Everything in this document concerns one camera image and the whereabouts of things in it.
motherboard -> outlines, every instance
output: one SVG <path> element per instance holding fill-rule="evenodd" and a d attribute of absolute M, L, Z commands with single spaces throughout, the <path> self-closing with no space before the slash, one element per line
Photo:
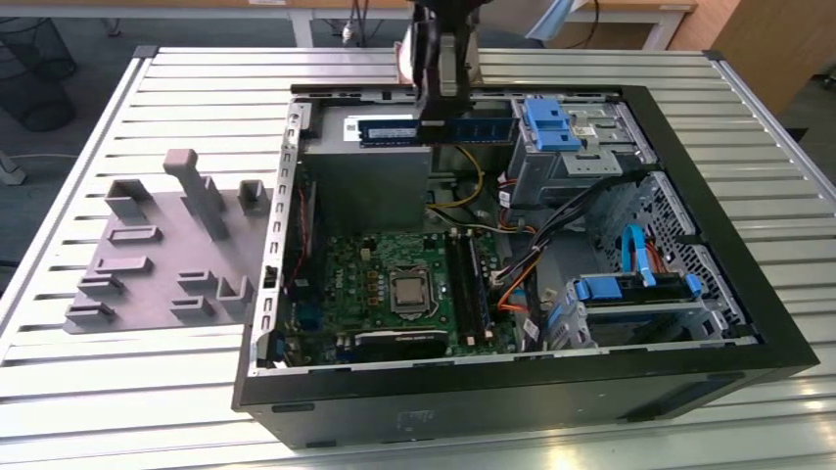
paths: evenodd
<path fill-rule="evenodd" d="M 480 276 L 468 282 L 482 287 L 500 263 L 495 240 L 490 233 L 464 238 L 476 249 Z M 468 316 L 456 310 L 463 280 L 454 273 L 459 266 L 451 269 L 451 240 L 446 233 L 328 239 L 322 328 L 303 341 L 304 350 L 320 353 L 308 365 L 356 361 L 354 347 L 363 342 L 414 341 L 422 348 L 443 348 L 444 356 L 516 351 L 511 317 L 478 322 L 490 325 L 479 337 L 463 332 Z"/>

white desk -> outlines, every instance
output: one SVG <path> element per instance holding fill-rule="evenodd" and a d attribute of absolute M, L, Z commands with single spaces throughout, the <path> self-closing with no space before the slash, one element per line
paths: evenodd
<path fill-rule="evenodd" d="M 602 23 L 652 24 L 651 34 L 644 43 L 646 50 L 662 51 L 668 48 L 684 11 L 658 10 L 636 12 L 602 11 Z M 314 47 L 311 22 L 314 20 L 347 20 L 351 9 L 332 8 L 160 8 L 160 7 L 104 7 L 104 6 L 39 6 L 3 5 L 0 17 L 46 18 L 159 18 L 159 19 L 284 19 L 292 21 L 296 47 Z M 408 9 L 372 8 L 368 20 L 408 20 Z M 570 15 L 571 23 L 591 23 L 595 13 L 579 11 Z"/>
<path fill-rule="evenodd" d="M 230 410 L 240 325 L 78 336 L 60 325 L 110 214 L 110 182 L 175 190 L 163 154 L 194 148 L 220 189 L 242 179 L 272 186 L 291 84 L 391 83 L 392 54 L 168 48 L 131 62 L 0 301 L 0 464 L 832 468 L 835 190 L 799 146 L 727 65 L 698 53 L 483 50 L 482 63 L 490 83 L 651 89 L 822 365 L 674 421 L 292 452 Z"/>

cpu socket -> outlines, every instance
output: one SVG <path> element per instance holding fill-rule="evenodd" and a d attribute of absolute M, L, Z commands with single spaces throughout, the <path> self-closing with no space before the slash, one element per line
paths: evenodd
<path fill-rule="evenodd" d="M 390 272 L 390 285 L 392 313 L 406 320 L 416 320 L 430 314 L 430 278 L 426 269 Z"/>

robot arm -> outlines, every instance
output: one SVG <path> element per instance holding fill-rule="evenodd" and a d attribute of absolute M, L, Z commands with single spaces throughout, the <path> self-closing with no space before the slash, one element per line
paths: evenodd
<path fill-rule="evenodd" d="M 467 51 L 479 7 L 491 0 L 414 0 L 412 65 L 419 119 L 459 118 L 471 110 Z"/>

ram slot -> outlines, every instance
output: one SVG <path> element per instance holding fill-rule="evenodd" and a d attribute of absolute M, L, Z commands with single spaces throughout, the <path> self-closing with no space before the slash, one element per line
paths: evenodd
<path fill-rule="evenodd" d="M 492 338 L 479 254 L 467 234 L 452 232 L 444 243 L 459 341 L 474 346 Z"/>

